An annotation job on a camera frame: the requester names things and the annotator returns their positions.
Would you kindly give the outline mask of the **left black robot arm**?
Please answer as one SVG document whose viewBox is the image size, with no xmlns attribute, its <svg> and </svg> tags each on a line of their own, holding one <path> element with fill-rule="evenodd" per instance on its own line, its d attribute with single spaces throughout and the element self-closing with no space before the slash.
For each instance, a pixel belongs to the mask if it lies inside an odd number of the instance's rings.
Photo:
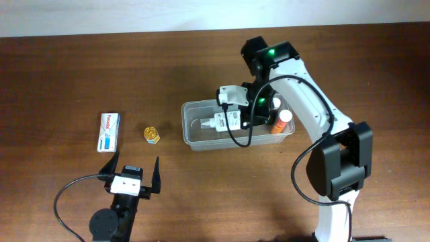
<svg viewBox="0 0 430 242">
<path fill-rule="evenodd" d="M 92 241 L 129 241 L 139 201 L 149 200 L 152 194 L 161 192 L 159 158 L 155 161 L 151 185 L 143 186 L 142 168 L 125 165 L 121 172 L 116 172 L 119 156 L 115 152 L 99 170 L 99 180 L 105 182 L 104 189 L 114 197 L 109 208 L 102 208 L 91 217 Z"/>
</svg>

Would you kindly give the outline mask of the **white Panadol medicine box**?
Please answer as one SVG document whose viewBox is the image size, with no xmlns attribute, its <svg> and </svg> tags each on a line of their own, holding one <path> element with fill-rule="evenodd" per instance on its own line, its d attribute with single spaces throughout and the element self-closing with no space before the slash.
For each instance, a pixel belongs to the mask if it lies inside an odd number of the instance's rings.
<svg viewBox="0 0 430 242">
<path fill-rule="evenodd" d="M 97 152 L 116 152 L 118 147 L 119 113 L 102 113 L 97 139 Z"/>
</svg>

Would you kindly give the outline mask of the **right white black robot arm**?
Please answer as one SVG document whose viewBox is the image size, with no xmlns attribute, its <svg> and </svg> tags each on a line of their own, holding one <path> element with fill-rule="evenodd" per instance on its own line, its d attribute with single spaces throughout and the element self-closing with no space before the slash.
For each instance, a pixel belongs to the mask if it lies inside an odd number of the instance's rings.
<svg viewBox="0 0 430 242">
<path fill-rule="evenodd" d="M 241 48 L 254 82 L 246 83 L 245 118 L 257 125 L 257 110 L 269 115 L 263 99 L 281 95 L 305 127 L 312 144 L 293 163 L 308 157 L 306 173 L 318 200 L 301 197 L 319 207 L 316 241 L 352 241 L 353 205 L 372 169 L 373 133 L 366 122 L 354 123 L 323 93 L 289 42 L 268 46 L 260 36 Z"/>
</svg>

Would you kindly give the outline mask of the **orange tube white cap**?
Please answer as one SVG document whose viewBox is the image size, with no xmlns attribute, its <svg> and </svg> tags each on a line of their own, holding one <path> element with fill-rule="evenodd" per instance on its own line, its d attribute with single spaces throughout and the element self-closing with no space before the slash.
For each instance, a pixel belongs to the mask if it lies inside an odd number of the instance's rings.
<svg viewBox="0 0 430 242">
<path fill-rule="evenodd" d="M 272 126 L 271 133 L 279 134 L 282 133 L 288 123 L 292 120 L 293 114 L 289 110 L 281 110 L 278 113 L 277 119 Z"/>
</svg>

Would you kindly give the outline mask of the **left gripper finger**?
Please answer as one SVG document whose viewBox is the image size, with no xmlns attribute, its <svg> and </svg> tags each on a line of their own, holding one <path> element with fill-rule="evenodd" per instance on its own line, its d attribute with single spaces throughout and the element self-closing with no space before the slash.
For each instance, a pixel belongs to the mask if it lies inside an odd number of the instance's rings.
<svg viewBox="0 0 430 242">
<path fill-rule="evenodd" d="M 99 179 L 113 179 L 115 176 L 116 166 L 118 164 L 118 159 L 120 152 L 116 151 L 112 158 L 99 170 Z"/>
<path fill-rule="evenodd" d="M 161 192 L 161 175 L 159 171 L 159 157 L 157 157 L 155 161 L 151 184 L 152 184 L 151 192 L 153 194 L 159 194 Z"/>
</svg>

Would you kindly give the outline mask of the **white spray bottle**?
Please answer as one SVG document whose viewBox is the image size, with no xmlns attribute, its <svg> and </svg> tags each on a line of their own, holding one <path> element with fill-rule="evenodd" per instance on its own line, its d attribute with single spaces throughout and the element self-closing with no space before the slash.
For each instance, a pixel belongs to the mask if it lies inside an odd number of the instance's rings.
<svg viewBox="0 0 430 242">
<path fill-rule="evenodd" d="M 226 132 L 229 127 L 230 131 L 241 129 L 241 112 L 227 111 L 215 113 L 213 118 L 201 119 L 201 129 L 214 128 L 216 132 Z"/>
</svg>

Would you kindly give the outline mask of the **dark bottle white cap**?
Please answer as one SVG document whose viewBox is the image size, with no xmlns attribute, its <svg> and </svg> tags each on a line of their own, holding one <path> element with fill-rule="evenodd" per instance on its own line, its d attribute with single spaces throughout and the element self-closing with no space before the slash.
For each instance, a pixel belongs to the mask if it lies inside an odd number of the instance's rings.
<svg viewBox="0 0 430 242">
<path fill-rule="evenodd" d="M 273 125 L 273 123 L 276 121 L 278 109 L 281 106 L 282 102 L 278 97 L 273 97 L 271 99 L 271 104 L 269 106 L 269 119 L 268 124 Z"/>
</svg>

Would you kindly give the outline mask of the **small gold lid jar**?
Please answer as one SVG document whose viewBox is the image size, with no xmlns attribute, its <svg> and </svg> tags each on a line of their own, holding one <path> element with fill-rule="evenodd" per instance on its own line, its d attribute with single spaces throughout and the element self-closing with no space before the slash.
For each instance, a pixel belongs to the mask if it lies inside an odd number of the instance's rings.
<svg viewBox="0 0 430 242">
<path fill-rule="evenodd" d="M 144 129 L 144 138 L 149 144 L 157 144 L 160 140 L 158 130 L 153 126 Z"/>
</svg>

